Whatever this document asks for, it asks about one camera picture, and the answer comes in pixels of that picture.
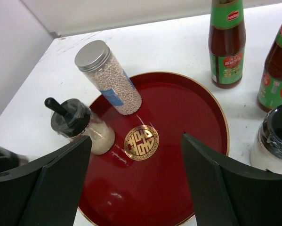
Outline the sauce bottle yellow cap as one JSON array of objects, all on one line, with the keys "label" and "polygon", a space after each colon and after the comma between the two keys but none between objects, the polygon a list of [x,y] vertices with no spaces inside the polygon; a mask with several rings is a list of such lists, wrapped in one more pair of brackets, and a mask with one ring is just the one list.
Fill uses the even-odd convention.
[{"label": "sauce bottle yellow cap", "polygon": [[257,102],[265,112],[282,105],[282,24],[265,60]]},{"label": "sauce bottle yellow cap", "polygon": [[242,0],[213,0],[209,27],[209,57],[213,83],[237,86],[243,75],[246,30]]}]

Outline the black-cap glass jar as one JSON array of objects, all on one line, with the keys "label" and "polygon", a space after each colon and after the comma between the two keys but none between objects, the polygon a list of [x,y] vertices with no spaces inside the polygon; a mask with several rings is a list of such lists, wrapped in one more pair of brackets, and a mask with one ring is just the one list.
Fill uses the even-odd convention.
[{"label": "black-cap glass jar", "polygon": [[105,154],[113,146],[114,130],[80,100],[71,98],[60,104],[48,97],[44,105],[53,111],[50,124],[57,134],[71,141],[89,136],[95,155]]}]

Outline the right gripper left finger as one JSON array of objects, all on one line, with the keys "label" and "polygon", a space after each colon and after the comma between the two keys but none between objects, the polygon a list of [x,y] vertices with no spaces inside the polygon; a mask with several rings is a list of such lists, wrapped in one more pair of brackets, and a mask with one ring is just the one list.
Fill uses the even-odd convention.
[{"label": "right gripper left finger", "polygon": [[83,136],[0,173],[0,226],[72,226],[92,142]]}]

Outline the silver-lid spice jar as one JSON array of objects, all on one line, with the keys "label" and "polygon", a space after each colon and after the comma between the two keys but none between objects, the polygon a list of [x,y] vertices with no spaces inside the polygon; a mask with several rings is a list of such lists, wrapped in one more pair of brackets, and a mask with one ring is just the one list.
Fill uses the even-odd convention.
[{"label": "silver-lid spice jar", "polygon": [[74,62],[120,114],[130,115],[139,110],[141,95],[104,41],[95,40],[83,46]]}]

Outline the sauce bottle yellow cap front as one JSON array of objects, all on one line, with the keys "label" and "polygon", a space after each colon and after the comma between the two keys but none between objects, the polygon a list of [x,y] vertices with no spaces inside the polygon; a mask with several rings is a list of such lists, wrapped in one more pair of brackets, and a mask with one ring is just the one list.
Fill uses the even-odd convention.
[{"label": "sauce bottle yellow cap front", "polygon": [[265,60],[257,102],[265,112],[282,105],[282,24]]}]

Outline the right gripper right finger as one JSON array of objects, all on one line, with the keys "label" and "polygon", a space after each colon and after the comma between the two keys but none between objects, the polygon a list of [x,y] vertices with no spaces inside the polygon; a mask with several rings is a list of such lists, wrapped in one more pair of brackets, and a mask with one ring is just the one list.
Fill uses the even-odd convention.
[{"label": "right gripper right finger", "polygon": [[183,162],[199,226],[282,226],[282,175],[219,153],[183,133]]}]

